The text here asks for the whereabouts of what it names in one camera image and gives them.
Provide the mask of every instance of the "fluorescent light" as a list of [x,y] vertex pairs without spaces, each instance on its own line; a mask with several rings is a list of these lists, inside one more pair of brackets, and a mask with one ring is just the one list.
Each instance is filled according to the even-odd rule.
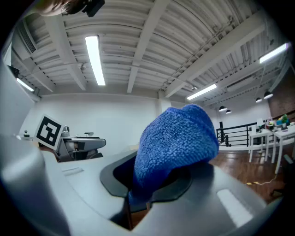
[[283,44],[282,46],[279,46],[278,48],[276,48],[275,50],[271,51],[267,55],[261,57],[259,59],[259,63],[265,62],[266,60],[274,57],[275,55],[278,55],[279,53],[285,51],[287,48],[288,48],[288,44],[287,43]]
[[29,85],[27,85],[26,83],[24,83],[21,79],[17,78],[17,82],[19,82],[21,85],[23,85],[26,89],[28,89],[29,91],[33,92],[34,89],[31,88]]
[[85,38],[88,56],[91,67],[98,85],[105,85],[100,61],[100,47],[98,36],[88,36]]
[[213,85],[209,86],[208,88],[205,88],[205,89],[203,89],[203,90],[201,90],[201,91],[199,91],[199,92],[197,92],[197,93],[195,93],[195,94],[189,96],[187,99],[188,99],[188,100],[192,100],[192,99],[194,99],[194,98],[196,98],[196,97],[199,97],[199,96],[201,96],[202,94],[205,94],[205,93],[211,91],[212,89],[216,89],[216,88],[217,88],[216,84],[213,84]]

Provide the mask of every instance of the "cluttered table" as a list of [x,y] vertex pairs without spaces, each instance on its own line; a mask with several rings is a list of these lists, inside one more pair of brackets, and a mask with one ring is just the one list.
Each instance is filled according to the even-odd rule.
[[[277,167],[275,170],[275,174],[277,174],[278,169],[281,164],[281,159],[282,159],[282,154],[283,154],[283,141],[284,141],[284,139],[289,139],[289,138],[295,137],[295,125],[289,126],[285,130],[276,131],[276,132],[272,132],[272,133],[274,136],[273,136],[273,151],[272,151],[271,163],[274,163],[274,161],[275,161],[276,142],[277,142],[277,139],[279,139],[279,152],[278,152],[278,159],[277,159]],[[295,158],[295,144],[293,146],[292,157]]]
[[[257,126],[260,128],[260,132],[256,132]],[[281,165],[281,159],[282,159],[282,154],[283,154],[283,145],[284,145],[283,142],[286,139],[291,139],[291,138],[295,137],[295,123],[290,122],[287,115],[285,114],[276,121],[272,120],[272,118],[269,120],[263,121],[260,118],[257,120],[257,124],[252,126],[251,130],[252,130],[252,132],[249,134],[249,136],[251,138],[251,146],[249,148],[249,152],[250,152],[249,162],[252,161],[254,138],[261,138],[261,152],[262,152],[262,149],[263,149],[262,138],[263,137],[265,137],[265,146],[266,146],[265,162],[267,161],[269,141],[270,141],[270,137],[273,135],[273,151],[272,151],[271,163],[275,162],[277,142],[279,145],[277,166],[275,169],[275,174],[277,174],[279,167]],[[293,146],[292,157],[295,159],[295,144]]]

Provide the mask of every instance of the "brick wall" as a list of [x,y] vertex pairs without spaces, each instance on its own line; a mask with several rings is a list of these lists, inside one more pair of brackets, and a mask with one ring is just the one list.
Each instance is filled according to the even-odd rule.
[[[273,97],[268,99],[268,105],[272,117],[295,110],[295,75],[291,68],[273,90]],[[295,113],[288,117],[295,121]]]

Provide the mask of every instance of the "white table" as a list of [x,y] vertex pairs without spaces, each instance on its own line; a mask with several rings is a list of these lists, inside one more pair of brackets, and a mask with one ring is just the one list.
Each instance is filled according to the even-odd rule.
[[249,162],[252,161],[252,155],[253,155],[253,144],[254,144],[254,138],[259,138],[261,137],[261,151],[263,147],[263,140],[262,137],[265,137],[266,141],[266,154],[265,154],[265,161],[267,161],[267,156],[268,156],[268,146],[269,146],[269,136],[272,135],[272,132],[269,130],[262,129],[261,133],[252,133],[250,132],[250,138],[251,138],[251,146],[250,146],[250,158]]
[[[280,139],[280,143],[279,143],[280,149],[279,149],[279,152],[278,152],[277,167],[276,167],[276,170],[275,170],[275,174],[277,174],[278,169],[279,169],[280,164],[281,164],[282,152],[283,152],[283,140],[287,139],[287,138],[292,138],[294,136],[295,136],[295,127],[292,127],[291,129],[288,129],[288,131],[286,131],[286,132],[283,132],[283,131],[273,132],[273,151],[272,151],[271,163],[275,162],[276,142],[277,142],[277,138]],[[293,147],[292,157],[295,158],[295,145]]]

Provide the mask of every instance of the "table leg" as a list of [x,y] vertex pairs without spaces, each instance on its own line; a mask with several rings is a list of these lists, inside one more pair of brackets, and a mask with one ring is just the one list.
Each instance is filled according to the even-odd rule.
[[250,144],[249,144],[249,149],[248,149],[248,154],[250,154],[251,144],[252,144],[252,143],[251,143],[251,136],[249,136],[248,139],[249,139],[249,142],[250,142]]
[[276,167],[275,174],[277,174],[278,169],[280,168],[282,152],[283,152],[283,138],[280,139],[280,150],[278,152],[277,167]]
[[268,147],[269,147],[269,136],[265,136],[266,138],[266,152],[265,152],[265,159],[264,161],[267,161],[268,158]]
[[253,155],[253,137],[251,137],[251,146],[250,146],[250,158],[249,158],[249,162],[252,161],[252,155]]
[[271,163],[275,162],[275,155],[276,155],[276,143],[277,143],[277,136],[273,136],[273,149],[272,149],[272,159]]
[[262,151],[263,151],[263,136],[261,137],[261,154],[262,154]]
[[292,157],[293,157],[293,159],[295,159],[295,140],[294,140],[294,146],[293,146]]

